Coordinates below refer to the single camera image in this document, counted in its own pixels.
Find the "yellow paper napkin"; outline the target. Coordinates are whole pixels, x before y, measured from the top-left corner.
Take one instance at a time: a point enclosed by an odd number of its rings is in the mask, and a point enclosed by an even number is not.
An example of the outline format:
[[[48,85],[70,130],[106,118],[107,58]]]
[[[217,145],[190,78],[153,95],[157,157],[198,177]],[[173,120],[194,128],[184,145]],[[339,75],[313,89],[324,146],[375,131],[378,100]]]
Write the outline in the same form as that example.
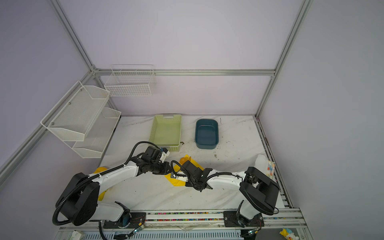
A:
[[[191,164],[193,164],[195,167],[201,169],[202,171],[204,170],[204,168],[200,164],[198,164],[194,159],[192,159],[191,156],[185,155],[184,157],[188,158],[187,162],[190,162]],[[181,175],[182,178],[186,177],[184,172],[181,170],[180,166],[174,164],[173,170],[176,171],[177,174]],[[179,180],[178,176],[176,176],[173,172],[171,172],[168,175],[165,175],[165,178],[175,187],[185,187],[186,183],[187,183],[185,181]]]

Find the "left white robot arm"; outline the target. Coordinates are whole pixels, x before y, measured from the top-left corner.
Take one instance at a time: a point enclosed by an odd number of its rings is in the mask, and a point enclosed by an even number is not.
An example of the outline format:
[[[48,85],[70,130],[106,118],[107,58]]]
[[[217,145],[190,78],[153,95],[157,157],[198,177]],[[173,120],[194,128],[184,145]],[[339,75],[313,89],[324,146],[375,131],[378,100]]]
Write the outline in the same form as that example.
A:
[[[119,201],[103,203],[101,196],[113,186],[145,173],[165,176],[172,171],[166,158],[166,148],[149,146],[145,152],[130,155],[127,161],[111,169],[85,175],[74,175],[56,202],[52,223],[55,226],[73,224],[81,226],[86,222],[109,221],[124,228],[132,215],[128,207]]]

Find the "light green plastic basket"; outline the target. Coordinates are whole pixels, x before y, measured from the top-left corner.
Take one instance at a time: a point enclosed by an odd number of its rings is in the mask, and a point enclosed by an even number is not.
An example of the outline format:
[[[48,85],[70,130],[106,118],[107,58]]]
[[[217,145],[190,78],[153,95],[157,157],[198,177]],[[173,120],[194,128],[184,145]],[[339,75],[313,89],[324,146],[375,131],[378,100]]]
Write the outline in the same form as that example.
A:
[[[149,142],[171,152],[180,150],[182,133],[181,115],[155,115]]]

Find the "orange plastic spoon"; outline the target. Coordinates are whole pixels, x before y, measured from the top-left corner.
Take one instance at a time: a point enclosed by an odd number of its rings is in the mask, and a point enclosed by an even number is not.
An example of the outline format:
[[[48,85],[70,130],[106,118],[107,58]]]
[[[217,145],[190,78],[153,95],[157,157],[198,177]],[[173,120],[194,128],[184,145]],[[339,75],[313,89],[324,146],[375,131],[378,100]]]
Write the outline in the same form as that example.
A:
[[[180,159],[180,161],[179,161],[179,163],[181,164],[181,165],[183,165],[184,163],[186,163],[188,161],[188,158],[181,158]]]

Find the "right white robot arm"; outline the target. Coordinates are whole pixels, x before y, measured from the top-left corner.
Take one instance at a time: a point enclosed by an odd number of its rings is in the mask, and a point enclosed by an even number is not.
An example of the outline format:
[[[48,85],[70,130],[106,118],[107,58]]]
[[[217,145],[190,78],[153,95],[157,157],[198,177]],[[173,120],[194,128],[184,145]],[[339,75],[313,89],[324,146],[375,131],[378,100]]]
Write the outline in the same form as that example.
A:
[[[172,170],[171,178],[185,182],[186,187],[199,192],[206,189],[234,190],[244,196],[234,216],[227,217],[235,226],[245,228],[262,214],[275,214],[280,187],[255,167],[248,167],[243,172],[220,172],[211,168],[202,170],[190,161],[184,164],[172,161],[171,167],[175,165],[179,169]]]

